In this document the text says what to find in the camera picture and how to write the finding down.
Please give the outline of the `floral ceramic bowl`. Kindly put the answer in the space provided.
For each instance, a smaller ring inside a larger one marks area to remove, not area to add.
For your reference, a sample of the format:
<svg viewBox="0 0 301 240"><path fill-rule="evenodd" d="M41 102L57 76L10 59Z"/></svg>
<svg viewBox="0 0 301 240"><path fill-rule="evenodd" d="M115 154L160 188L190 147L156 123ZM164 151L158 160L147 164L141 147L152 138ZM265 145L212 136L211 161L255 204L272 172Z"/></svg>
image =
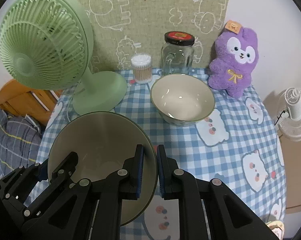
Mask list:
<svg viewBox="0 0 301 240"><path fill-rule="evenodd" d="M56 137L48 158L48 180L70 152L78 154L71 179L97 181L123 167L135 155L138 144L144 147L141 195L122 204L121 224L135 220L151 202L157 186L157 162L154 147L142 128L117 113L93 112L66 125Z"/></svg>
<svg viewBox="0 0 301 240"><path fill-rule="evenodd" d="M150 99L165 122L192 126L214 110L215 98L204 81L186 74L170 74L157 79Z"/></svg>

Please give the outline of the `scalloped yellow flower plate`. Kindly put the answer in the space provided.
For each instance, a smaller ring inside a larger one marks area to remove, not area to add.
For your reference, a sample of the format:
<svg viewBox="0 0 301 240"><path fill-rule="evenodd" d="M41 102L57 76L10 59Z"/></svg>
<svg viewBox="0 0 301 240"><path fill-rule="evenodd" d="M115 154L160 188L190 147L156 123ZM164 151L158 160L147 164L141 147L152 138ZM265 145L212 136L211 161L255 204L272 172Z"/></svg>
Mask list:
<svg viewBox="0 0 301 240"><path fill-rule="evenodd" d="M284 237L284 224L280 220L269 221L266 223L268 228L278 237L283 240Z"/></svg>

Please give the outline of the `grey plaid bedding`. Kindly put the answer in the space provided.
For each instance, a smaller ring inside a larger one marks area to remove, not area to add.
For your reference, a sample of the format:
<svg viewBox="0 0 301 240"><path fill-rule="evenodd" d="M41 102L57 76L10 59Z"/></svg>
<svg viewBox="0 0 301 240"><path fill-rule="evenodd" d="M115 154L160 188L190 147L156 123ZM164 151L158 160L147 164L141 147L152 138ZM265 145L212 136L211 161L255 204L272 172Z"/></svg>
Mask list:
<svg viewBox="0 0 301 240"><path fill-rule="evenodd" d="M37 120L0 109L0 179L20 166L36 163L41 140L42 126Z"/></svg>

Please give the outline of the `orange wooden chair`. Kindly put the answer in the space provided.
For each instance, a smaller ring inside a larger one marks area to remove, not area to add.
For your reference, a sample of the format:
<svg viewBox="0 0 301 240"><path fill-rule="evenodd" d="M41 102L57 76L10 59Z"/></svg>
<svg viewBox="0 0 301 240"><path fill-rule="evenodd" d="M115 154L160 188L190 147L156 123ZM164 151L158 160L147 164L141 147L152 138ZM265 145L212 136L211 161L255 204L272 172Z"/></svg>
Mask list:
<svg viewBox="0 0 301 240"><path fill-rule="evenodd" d="M29 88L12 79L0 89L0 109L14 116L29 115L46 126L62 92Z"/></svg>

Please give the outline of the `blue checkered tablecloth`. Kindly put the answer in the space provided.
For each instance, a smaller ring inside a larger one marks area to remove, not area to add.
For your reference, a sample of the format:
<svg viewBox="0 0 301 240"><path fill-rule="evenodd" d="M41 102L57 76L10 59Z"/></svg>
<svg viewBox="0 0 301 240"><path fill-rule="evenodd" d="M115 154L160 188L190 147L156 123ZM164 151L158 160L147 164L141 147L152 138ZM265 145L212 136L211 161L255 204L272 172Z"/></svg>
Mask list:
<svg viewBox="0 0 301 240"><path fill-rule="evenodd" d="M239 99L224 90L214 92L212 114L195 125L173 126L165 122L150 100L150 88L160 78L153 69L152 82L136 84L131 70L120 71L128 83L127 93L112 112L136 122L156 146L164 144L166 153L184 170L209 181L219 178L265 223L284 221L286 177L279 137L273 122L253 86ZM74 86L65 90L44 132L37 162L48 158L58 133L78 115L72 107ZM121 227L120 239L179 239L177 200L160 198L159 188L146 211Z"/></svg>

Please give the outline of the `cotton swab container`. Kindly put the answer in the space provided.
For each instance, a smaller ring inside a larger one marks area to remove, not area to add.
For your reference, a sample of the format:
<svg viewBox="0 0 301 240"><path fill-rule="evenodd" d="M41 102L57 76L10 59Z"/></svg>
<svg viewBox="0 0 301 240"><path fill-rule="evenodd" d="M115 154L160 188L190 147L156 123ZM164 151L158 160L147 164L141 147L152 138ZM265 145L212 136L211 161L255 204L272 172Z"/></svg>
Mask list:
<svg viewBox="0 0 301 240"><path fill-rule="evenodd" d="M152 62L149 54L136 54L131 58L131 67L137 83L149 83L152 80Z"/></svg>

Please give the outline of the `glass jar black lid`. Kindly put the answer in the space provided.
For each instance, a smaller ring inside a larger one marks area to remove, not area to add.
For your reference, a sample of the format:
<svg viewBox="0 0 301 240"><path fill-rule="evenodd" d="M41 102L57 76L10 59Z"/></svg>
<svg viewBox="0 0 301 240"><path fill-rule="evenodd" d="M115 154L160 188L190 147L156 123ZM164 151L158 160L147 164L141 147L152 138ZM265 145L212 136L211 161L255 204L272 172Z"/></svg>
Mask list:
<svg viewBox="0 0 301 240"><path fill-rule="evenodd" d="M165 44L161 49L161 75L188 75L193 62L195 37L182 31L165 33Z"/></svg>

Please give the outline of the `green desk fan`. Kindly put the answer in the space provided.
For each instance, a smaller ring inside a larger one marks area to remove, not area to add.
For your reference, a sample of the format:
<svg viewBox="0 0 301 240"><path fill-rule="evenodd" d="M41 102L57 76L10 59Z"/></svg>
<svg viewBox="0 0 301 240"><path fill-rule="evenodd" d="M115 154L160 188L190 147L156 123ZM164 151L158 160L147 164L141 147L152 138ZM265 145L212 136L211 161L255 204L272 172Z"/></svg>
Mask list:
<svg viewBox="0 0 301 240"><path fill-rule="evenodd" d="M93 29L77 0L16 0L0 27L0 57L8 73L33 89L75 87L79 115L110 111L127 92L125 78L92 73Z"/></svg>

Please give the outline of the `purple plush bunny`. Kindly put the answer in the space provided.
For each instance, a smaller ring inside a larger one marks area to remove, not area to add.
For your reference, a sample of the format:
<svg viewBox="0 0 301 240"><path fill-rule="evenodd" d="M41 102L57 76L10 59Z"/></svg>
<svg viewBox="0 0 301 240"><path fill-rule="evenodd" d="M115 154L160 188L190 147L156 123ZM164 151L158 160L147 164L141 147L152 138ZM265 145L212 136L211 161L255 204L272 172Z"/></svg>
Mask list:
<svg viewBox="0 0 301 240"><path fill-rule="evenodd" d="M259 59L257 34L229 20L214 44L216 58L209 64L208 85L238 99L251 85L251 73Z"/></svg>

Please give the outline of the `beige wooden door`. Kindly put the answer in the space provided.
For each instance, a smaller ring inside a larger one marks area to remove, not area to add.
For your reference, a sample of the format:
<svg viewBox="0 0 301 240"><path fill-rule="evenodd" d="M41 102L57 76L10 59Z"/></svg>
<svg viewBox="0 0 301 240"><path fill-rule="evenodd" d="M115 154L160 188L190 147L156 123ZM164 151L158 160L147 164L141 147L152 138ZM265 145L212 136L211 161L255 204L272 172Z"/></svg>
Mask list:
<svg viewBox="0 0 301 240"><path fill-rule="evenodd" d="M279 140L286 174L286 213L301 212L301 141L294 142L283 135Z"/></svg>

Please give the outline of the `white standing fan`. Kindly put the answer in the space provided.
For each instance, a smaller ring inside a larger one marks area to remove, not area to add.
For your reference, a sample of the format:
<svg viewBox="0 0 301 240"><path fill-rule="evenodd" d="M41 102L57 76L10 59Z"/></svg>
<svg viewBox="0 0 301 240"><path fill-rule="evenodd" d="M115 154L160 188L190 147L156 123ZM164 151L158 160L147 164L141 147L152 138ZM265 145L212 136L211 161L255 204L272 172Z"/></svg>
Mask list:
<svg viewBox="0 0 301 240"><path fill-rule="evenodd" d="M301 88L289 87L280 96L275 127L291 141L301 141Z"/></svg>

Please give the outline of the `green cartoon wall mat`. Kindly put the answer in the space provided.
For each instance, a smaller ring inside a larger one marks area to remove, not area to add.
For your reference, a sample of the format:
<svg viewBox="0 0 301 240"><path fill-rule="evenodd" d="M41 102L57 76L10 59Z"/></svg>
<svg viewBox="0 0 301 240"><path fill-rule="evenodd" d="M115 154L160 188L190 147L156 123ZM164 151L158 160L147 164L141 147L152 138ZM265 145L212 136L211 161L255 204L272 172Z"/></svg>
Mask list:
<svg viewBox="0 0 301 240"><path fill-rule="evenodd" d="M168 31L194 36L193 67L205 68L225 21L229 0L79 0L92 24L94 46L89 63L94 73L125 70L136 54L161 63Z"/></svg>

